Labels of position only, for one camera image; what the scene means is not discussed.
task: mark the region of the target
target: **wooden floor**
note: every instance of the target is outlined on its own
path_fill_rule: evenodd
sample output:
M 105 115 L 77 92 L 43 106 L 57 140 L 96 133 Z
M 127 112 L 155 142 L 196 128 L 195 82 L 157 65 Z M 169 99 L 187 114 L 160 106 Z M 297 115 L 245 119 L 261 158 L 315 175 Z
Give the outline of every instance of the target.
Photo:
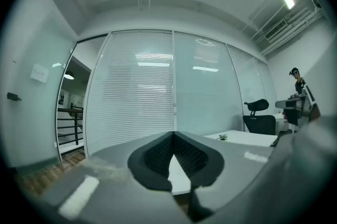
M 84 149 L 80 149 L 62 157 L 62 162 L 56 165 L 46 167 L 26 176 L 17 174 L 15 179 L 24 190 L 35 196 L 40 196 L 53 182 L 84 159 Z

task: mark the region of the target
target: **chair backrest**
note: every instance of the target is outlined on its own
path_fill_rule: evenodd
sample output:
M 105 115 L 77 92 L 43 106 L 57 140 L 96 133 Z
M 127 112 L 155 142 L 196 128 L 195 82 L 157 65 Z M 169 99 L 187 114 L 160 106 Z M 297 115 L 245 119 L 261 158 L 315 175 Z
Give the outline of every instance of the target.
M 243 121 L 249 132 L 265 135 L 275 135 L 276 119 L 272 115 L 244 115 Z

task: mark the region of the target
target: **white tape strip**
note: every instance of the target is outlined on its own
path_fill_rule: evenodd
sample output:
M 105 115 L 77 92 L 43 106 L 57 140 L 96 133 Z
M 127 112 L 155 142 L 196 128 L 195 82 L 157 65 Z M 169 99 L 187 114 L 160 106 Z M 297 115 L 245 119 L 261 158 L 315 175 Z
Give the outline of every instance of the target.
M 58 213 L 69 220 L 77 218 L 99 183 L 100 181 L 95 177 L 86 177 L 83 183 L 80 184 L 74 193 L 60 206 Z

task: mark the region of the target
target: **chair headrest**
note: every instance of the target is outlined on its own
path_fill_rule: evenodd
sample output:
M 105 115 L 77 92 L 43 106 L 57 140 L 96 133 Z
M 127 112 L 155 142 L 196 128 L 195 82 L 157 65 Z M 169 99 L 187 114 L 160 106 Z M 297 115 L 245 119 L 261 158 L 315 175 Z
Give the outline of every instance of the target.
M 264 100 L 264 99 L 257 100 L 255 102 L 251 102 L 251 103 L 245 102 L 244 104 L 246 104 L 248 110 L 250 110 L 252 112 L 264 111 L 264 110 L 268 109 L 268 107 L 269 107 L 269 102 L 267 100 Z

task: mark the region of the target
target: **glass door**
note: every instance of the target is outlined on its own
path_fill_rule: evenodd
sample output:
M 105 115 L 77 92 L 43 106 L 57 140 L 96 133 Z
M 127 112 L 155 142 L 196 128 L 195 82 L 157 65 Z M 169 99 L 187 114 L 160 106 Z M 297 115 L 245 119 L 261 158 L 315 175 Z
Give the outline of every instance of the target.
M 55 112 L 64 67 L 76 43 L 55 13 L 41 23 L 18 64 L 10 93 L 12 141 L 18 173 L 59 162 Z

